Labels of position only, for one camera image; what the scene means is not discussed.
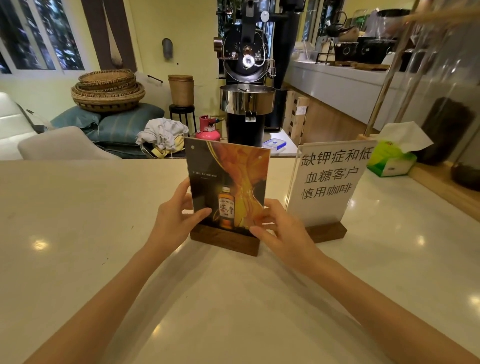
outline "coffee roasting machine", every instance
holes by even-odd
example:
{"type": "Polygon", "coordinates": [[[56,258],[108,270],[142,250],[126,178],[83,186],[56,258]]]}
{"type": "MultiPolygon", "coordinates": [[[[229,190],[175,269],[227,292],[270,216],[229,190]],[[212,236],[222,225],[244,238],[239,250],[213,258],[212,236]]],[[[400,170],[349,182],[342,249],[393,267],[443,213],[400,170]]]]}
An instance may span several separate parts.
{"type": "Polygon", "coordinates": [[[230,143],[262,146],[264,130],[279,131],[287,90],[282,83],[295,46],[305,0],[279,0],[281,12],[260,11],[258,1],[245,0],[237,13],[241,24],[214,38],[214,51],[223,61],[226,85],[220,87],[220,108],[227,113],[230,143]],[[274,22],[272,51],[257,23],[274,22]],[[273,86],[265,86],[266,78],[273,86]]]}

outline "table sign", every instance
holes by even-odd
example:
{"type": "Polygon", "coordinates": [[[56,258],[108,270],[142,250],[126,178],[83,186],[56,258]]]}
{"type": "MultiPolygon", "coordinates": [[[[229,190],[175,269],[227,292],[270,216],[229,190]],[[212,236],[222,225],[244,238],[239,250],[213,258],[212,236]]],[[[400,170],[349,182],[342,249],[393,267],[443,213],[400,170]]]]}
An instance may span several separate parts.
{"type": "Polygon", "coordinates": [[[377,141],[306,143],[299,146],[287,197],[316,243],[341,239],[340,222],[377,141]]]}
{"type": "Polygon", "coordinates": [[[264,209],[270,150],[186,138],[185,152],[193,209],[212,209],[191,239],[257,256],[248,228],[264,209]]]}

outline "whisky bottle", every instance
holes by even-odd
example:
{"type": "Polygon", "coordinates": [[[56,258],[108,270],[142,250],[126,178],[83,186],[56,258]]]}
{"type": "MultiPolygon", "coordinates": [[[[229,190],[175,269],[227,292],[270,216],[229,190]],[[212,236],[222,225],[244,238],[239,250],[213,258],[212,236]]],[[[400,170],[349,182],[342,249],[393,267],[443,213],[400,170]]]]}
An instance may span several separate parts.
{"type": "Polygon", "coordinates": [[[235,197],[230,194],[230,187],[223,186],[222,192],[218,194],[218,211],[220,227],[232,230],[235,217],[235,197]]]}

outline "black stool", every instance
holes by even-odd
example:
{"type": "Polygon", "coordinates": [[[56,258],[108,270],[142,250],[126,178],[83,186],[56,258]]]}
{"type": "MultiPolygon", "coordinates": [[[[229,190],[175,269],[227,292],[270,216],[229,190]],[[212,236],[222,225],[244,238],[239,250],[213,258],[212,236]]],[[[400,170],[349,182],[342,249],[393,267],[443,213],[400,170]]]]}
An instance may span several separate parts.
{"type": "Polygon", "coordinates": [[[170,119],[172,118],[172,114],[178,114],[181,122],[181,115],[185,115],[185,123],[188,127],[188,115],[187,114],[193,114],[193,127],[195,129],[195,132],[197,132],[197,122],[195,121],[195,106],[177,106],[177,105],[170,105],[168,107],[168,110],[170,110],[170,119]]]}

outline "wooden sign base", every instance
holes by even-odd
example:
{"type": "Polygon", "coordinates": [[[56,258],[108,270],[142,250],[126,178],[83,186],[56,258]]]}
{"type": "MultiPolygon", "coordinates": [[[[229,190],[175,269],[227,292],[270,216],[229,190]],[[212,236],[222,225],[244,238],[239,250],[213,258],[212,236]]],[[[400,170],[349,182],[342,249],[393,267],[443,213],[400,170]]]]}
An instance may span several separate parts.
{"type": "Polygon", "coordinates": [[[238,234],[211,226],[198,224],[190,233],[190,238],[201,243],[219,246],[252,256],[258,255],[260,240],[252,236],[238,234]]]}
{"type": "Polygon", "coordinates": [[[332,224],[308,226],[305,229],[314,243],[323,243],[330,240],[342,239],[347,233],[347,229],[340,221],[332,224]]]}

